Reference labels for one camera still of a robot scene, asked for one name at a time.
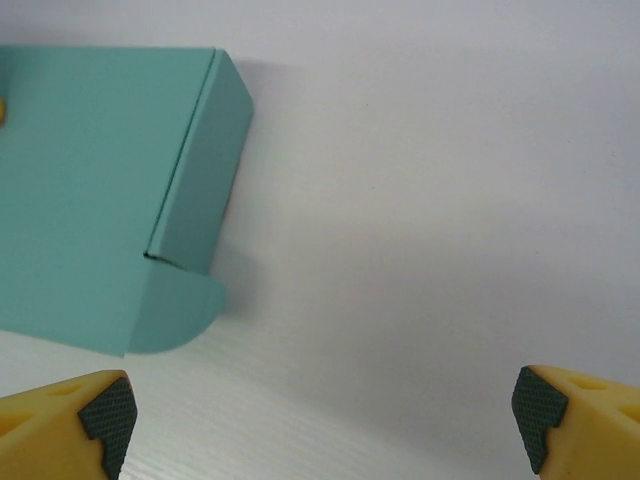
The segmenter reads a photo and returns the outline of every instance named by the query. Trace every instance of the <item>white table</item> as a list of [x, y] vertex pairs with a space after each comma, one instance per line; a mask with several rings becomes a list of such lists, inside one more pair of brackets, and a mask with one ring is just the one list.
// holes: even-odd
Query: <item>white table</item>
[[228, 314], [124, 360], [2, 333], [0, 395], [126, 369], [125, 480], [533, 478], [522, 365], [640, 384], [636, 3], [3, 0], [2, 41], [225, 47], [257, 113]]

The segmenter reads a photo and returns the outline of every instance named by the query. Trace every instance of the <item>teal cardboard box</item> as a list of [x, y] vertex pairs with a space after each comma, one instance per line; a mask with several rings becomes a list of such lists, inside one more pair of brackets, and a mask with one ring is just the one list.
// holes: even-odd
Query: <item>teal cardboard box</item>
[[206, 329], [253, 109], [227, 53], [0, 47], [0, 96], [0, 329], [114, 355]]

